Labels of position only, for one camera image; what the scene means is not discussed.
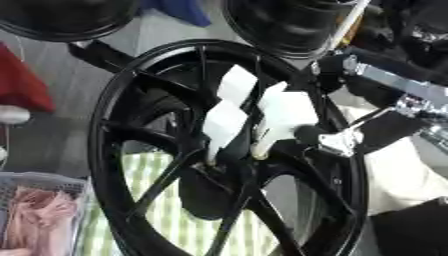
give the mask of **wire basket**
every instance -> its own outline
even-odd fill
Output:
[[[68,250],[70,253],[67,254],[73,255],[79,226],[85,212],[88,196],[88,182],[56,174],[0,172],[0,241],[3,241],[6,225],[8,223],[9,203],[14,198],[17,187],[19,186],[47,191],[64,191],[78,200],[77,213],[73,218],[72,223],[72,241]]]

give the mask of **red object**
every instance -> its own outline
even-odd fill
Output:
[[[0,105],[53,112],[47,86],[0,43]]]

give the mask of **white foam block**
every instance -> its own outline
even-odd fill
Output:
[[[232,102],[222,100],[206,115],[202,132],[210,138],[207,160],[213,163],[220,148],[225,148],[243,128],[248,115]]]
[[[249,97],[258,78],[244,68],[235,65],[221,80],[218,97],[240,107]]]
[[[306,92],[278,92],[270,97],[264,109],[264,118],[257,128],[257,143],[252,155],[264,158],[279,140],[294,139],[294,131],[303,125],[315,125],[319,118]]]

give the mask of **tablecloth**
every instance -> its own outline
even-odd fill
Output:
[[[171,160],[170,155],[162,152],[132,154],[122,158],[126,182],[135,200],[155,181]],[[178,181],[157,197],[146,218],[165,238],[191,255],[204,255],[207,252],[221,222],[198,219],[182,209],[178,197]],[[255,214],[244,211],[221,255],[268,255],[277,245],[277,239]],[[122,255],[93,193],[88,200],[75,255]]]

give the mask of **pink fabric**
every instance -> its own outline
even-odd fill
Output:
[[[19,187],[9,209],[3,249],[28,249],[31,252],[11,254],[14,256],[67,255],[71,223],[77,209],[69,195],[61,191]]]

